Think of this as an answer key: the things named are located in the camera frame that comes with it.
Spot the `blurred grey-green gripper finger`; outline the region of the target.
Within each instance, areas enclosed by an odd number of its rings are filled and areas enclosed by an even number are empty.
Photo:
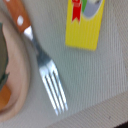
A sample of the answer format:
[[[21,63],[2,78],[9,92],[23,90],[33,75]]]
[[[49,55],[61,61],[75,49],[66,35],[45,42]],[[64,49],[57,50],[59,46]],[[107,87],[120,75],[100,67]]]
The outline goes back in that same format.
[[[9,73],[6,72],[8,65],[8,51],[3,34],[3,24],[0,23],[0,91],[8,79]]]

